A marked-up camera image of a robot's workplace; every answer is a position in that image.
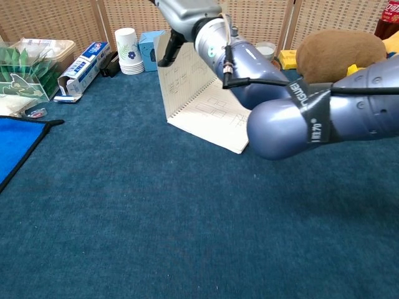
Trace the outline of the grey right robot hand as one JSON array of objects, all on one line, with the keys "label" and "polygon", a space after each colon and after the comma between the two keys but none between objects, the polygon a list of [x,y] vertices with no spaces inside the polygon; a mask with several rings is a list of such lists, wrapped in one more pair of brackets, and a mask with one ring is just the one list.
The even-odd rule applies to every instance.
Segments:
[{"label": "grey right robot hand", "polygon": [[170,38],[159,67],[169,67],[185,43],[193,43],[201,26],[222,12],[215,1],[158,0],[151,2],[170,25]]}]

